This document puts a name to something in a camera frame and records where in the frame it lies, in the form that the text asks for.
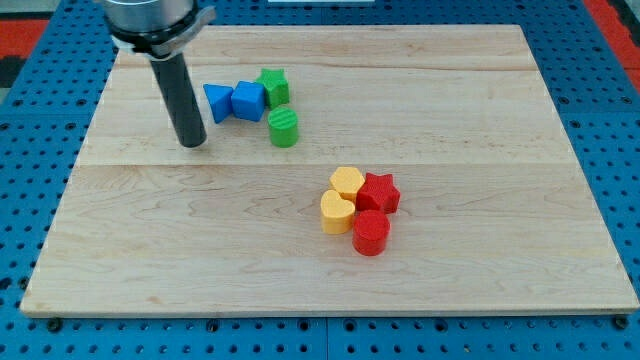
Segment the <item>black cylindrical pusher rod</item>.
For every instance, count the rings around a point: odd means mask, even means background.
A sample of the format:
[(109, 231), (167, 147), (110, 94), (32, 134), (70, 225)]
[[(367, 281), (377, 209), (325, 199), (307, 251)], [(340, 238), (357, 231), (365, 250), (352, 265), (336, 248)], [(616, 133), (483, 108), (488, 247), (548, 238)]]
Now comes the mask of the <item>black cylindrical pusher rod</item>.
[(164, 61), (152, 61), (151, 68), (178, 142), (186, 148), (202, 145), (207, 133), (184, 56), (178, 54)]

